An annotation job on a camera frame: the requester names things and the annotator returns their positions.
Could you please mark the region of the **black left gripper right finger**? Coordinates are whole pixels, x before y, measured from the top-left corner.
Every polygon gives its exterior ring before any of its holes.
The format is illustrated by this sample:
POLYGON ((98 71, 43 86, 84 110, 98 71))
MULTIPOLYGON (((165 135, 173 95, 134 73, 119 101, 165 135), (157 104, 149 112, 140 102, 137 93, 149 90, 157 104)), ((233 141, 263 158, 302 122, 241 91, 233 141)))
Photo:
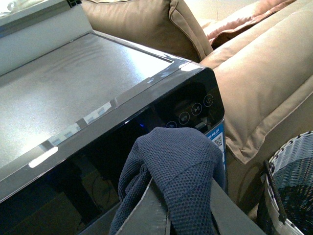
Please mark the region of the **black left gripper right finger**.
POLYGON ((263 235, 264 232, 212 181, 211 212, 214 235, 263 235))

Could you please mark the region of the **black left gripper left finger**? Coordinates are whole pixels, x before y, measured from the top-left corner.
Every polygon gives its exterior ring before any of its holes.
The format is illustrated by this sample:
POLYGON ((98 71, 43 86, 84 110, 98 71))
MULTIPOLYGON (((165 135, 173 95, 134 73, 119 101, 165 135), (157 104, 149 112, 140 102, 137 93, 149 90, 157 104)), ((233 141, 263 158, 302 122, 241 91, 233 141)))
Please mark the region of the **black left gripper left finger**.
POLYGON ((139 203, 117 232, 118 235, 170 235, 171 221, 165 199, 151 179, 139 203))

